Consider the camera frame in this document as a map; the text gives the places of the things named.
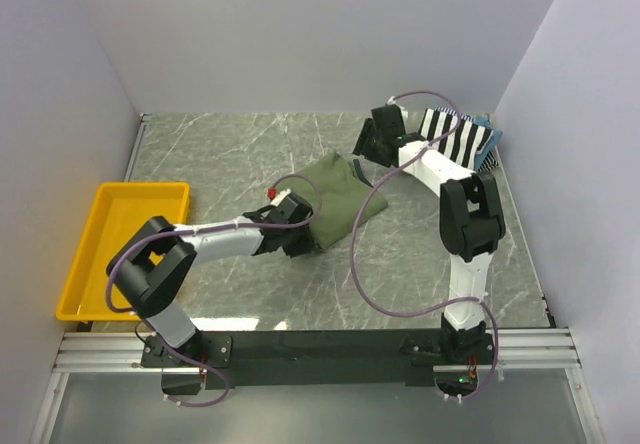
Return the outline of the olive green tank top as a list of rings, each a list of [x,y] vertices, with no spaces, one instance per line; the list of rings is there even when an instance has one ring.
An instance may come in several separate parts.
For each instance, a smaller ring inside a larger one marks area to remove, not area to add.
[[[320,207],[310,223],[311,235],[319,249],[326,251],[348,236],[371,187],[357,175],[355,165],[331,151],[305,167],[301,178],[283,183],[286,189],[305,199],[313,209]]]

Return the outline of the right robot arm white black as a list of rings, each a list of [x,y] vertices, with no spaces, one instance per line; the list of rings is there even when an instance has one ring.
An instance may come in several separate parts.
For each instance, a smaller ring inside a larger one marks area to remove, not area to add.
[[[353,153],[415,178],[439,200],[439,236],[450,255],[450,283],[438,337],[412,347],[448,363],[467,363],[493,342],[484,301],[489,265],[506,233],[495,178],[481,173],[492,129],[452,109],[428,108],[417,131],[395,102],[372,110]]]

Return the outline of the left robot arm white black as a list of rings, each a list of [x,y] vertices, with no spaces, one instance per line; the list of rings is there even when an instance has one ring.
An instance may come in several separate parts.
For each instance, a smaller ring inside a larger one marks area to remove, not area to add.
[[[205,225],[173,225],[162,216],[149,219],[106,268],[107,306],[133,312],[164,343],[176,365],[206,360],[204,337],[177,302],[191,268],[230,257],[283,251],[296,257],[313,250],[309,221],[317,211],[292,191],[233,220]]]

